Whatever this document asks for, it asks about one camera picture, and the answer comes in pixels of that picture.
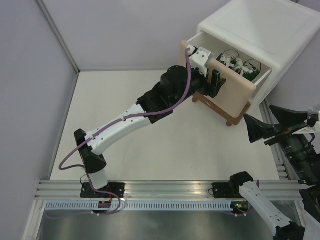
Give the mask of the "brown drawer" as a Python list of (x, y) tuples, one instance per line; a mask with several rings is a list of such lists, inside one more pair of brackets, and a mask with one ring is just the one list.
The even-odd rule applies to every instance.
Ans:
[(192, 97), (192, 102), (196, 103), (200, 101), (201, 103), (205, 104), (207, 107), (212, 109), (214, 112), (216, 112), (218, 115), (223, 117), (226, 120), (226, 125), (228, 127), (231, 126), (237, 126), (243, 119), (244, 115), (247, 113), (249, 108), (251, 107), (251, 103), (247, 102), (247, 104), (244, 106), (243, 110), (240, 112), (238, 117), (232, 117), (228, 113), (226, 113), (224, 110), (222, 110), (220, 107), (218, 107), (216, 104), (214, 104), (211, 100), (209, 100), (204, 95), (200, 94), (199, 92), (196, 92)]

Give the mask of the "green sneaker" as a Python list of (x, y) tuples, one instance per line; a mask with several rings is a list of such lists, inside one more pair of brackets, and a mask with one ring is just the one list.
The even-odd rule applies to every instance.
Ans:
[(256, 59), (249, 59), (243, 61), (239, 57), (236, 58), (236, 64), (233, 68), (233, 71), (247, 79), (250, 82), (253, 82), (262, 70), (262, 64)]
[(238, 57), (239, 57), (238, 51), (226, 50), (222, 52), (216, 60), (221, 64), (225, 65), (227, 68), (232, 69), (235, 67)]

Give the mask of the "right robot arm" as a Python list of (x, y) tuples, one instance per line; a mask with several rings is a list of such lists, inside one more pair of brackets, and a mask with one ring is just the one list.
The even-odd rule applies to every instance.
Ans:
[[(320, 238), (320, 155), (312, 140), (320, 132), (320, 107), (295, 111), (275, 105), (269, 106), (277, 124), (264, 123), (255, 117), (243, 116), (249, 141), (261, 139), (265, 145), (279, 145), (298, 176), (298, 181), (282, 182), (268, 193), (246, 172), (229, 178), (228, 192), (242, 197), (258, 213), (272, 233), (274, 240), (318, 240)], [(278, 209), (273, 201), (297, 201), (298, 224)]]

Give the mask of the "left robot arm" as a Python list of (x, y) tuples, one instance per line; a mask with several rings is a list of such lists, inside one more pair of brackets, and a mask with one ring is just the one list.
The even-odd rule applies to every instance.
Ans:
[(103, 153), (110, 146), (134, 131), (169, 116), (177, 106), (195, 93), (216, 97), (225, 83), (226, 79), (221, 77), (218, 70), (214, 69), (209, 75), (205, 75), (198, 68), (187, 69), (175, 65), (122, 116), (92, 131), (76, 130), (74, 138), (85, 173), (92, 183), (92, 193), (98, 198), (104, 198), (109, 193), (105, 172), (107, 162)]

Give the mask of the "beige drawer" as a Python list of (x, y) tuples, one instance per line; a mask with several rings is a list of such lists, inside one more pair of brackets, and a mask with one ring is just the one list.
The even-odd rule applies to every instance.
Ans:
[(186, 66), (185, 50), (188, 45), (196, 48), (203, 47), (211, 52), (206, 66), (209, 83), (212, 79), (213, 70), (219, 71), (221, 78), (226, 79), (226, 83), (221, 87), (215, 98), (207, 97), (210, 101), (234, 118), (240, 115), (247, 102), (250, 102), (250, 108), (254, 107), (254, 101), (258, 99), (258, 92), (272, 73), (271, 68), (262, 64), (260, 74), (253, 82), (250, 82), (233, 69), (218, 62), (217, 58), (227, 50), (238, 51), (239, 58), (243, 61), (253, 59), (253, 57), (205, 32), (200, 32), (188, 41), (181, 41), (179, 64), (184, 67)]

